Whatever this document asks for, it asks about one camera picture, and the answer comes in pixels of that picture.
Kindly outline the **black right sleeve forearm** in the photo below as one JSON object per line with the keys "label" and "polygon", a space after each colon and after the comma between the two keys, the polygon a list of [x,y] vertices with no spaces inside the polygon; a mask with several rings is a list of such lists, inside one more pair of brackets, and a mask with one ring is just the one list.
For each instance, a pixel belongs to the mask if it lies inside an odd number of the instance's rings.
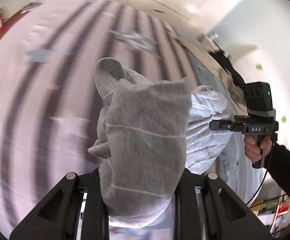
{"label": "black right sleeve forearm", "polygon": [[264,168],[290,197],[290,151],[283,145],[274,144],[265,158]]}

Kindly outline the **right hand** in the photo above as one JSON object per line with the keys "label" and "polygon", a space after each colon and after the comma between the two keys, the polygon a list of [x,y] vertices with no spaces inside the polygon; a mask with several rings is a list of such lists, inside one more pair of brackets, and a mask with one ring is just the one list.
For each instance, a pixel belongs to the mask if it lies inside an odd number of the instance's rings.
{"label": "right hand", "polygon": [[263,156],[270,153],[272,149],[271,136],[267,135],[262,140],[260,146],[251,135],[246,135],[244,138],[245,143],[245,156],[248,157],[252,162],[259,161]]}

